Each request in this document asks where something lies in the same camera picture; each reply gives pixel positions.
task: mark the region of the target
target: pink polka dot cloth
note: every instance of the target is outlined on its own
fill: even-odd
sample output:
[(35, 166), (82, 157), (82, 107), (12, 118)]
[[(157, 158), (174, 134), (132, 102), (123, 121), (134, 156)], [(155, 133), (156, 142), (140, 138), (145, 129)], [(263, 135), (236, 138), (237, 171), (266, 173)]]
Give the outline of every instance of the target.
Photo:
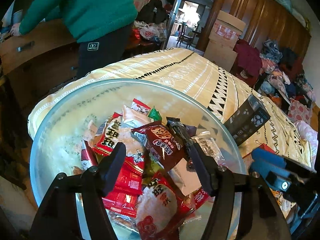
[(310, 124), (312, 110), (301, 104), (299, 101), (290, 99), (291, 106), (289, 107), (288, 117), (292, 122), (305, 121)]

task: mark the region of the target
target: sweater sleeve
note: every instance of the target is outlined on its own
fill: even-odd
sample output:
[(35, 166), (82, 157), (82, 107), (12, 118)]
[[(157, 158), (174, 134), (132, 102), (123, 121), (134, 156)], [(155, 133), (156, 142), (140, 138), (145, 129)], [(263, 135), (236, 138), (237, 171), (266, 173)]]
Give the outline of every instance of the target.
[(29, 33), (63, 0), (34, 0), (25, 14), (19, 32), (22, 35)]

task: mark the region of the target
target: bolt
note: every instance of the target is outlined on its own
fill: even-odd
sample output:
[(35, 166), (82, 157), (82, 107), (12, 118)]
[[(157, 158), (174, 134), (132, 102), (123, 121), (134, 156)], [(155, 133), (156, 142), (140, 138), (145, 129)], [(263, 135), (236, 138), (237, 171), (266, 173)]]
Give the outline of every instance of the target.
[(285, 181), (284, 183), (282, 183), (281, 187), (282, 189), (287, 189), (288, 183)]
[(65, 178), (67, 175), (63, 172), (60, 172), (58, 175), (57, 175), (57, 179), (63, 179)]
[(95, 173), (95, 172), (98, 171), (98, 167), (97, 167), (97, 166), (91, 166), (91, 167), (89, 168), (89, 171), (92, 172), (92, 173)]
[(251, 173), (251, 175), (252, 175), (252, 177), (254, 177), (254, 178), (256, 178), (256, 179), (260, 177), (260, 174), (257, 173), (256, 171), (253, 171), (253, 172)]
[(228, 168), (227, 168), (226, 166), (223, 166), (223, 165), (218, 166), (218, 171), (224, 172), (224, 171), (226, 171), (227, 169), (228, 169)]

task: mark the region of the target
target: wooden wardrobe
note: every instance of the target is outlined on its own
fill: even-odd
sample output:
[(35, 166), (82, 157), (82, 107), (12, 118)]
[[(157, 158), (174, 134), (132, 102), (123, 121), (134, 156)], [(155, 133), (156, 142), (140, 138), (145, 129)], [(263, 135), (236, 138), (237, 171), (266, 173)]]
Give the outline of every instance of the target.
[(209, 34), (219, 11), (227, 12), (246, 23), (241, 39), (252, 47), (263, 48), (268, 38), (277, 40), (279, 47), (288, 47), (304, 58), (310, 42), (309, 32), (274, 0), (214, 0), (197, 49), (205, 51)]

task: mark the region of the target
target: yellow bedspread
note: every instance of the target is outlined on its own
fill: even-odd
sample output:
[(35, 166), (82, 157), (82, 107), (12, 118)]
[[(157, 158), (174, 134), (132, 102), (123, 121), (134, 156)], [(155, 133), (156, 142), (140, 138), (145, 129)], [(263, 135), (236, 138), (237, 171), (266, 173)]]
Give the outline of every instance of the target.
[(28, 130), (35, 137), (42, 120), (63, 97), (87, 84), (112, 78), (138, 78), (175, 88), (208, 109), (225, 122), (253, 93), (267, 109), (271, 119), (240, 147), (245, 156), (261, 143), (277, 154), (285, 155), (311, 166), (310, 146), (300, 138), (294, 124), (269, 99), (252, 90), (247, 84), (224, 69), (187, 49), (168, 49), (138, 55), (92, 71), (41, 100), (28, 118)]

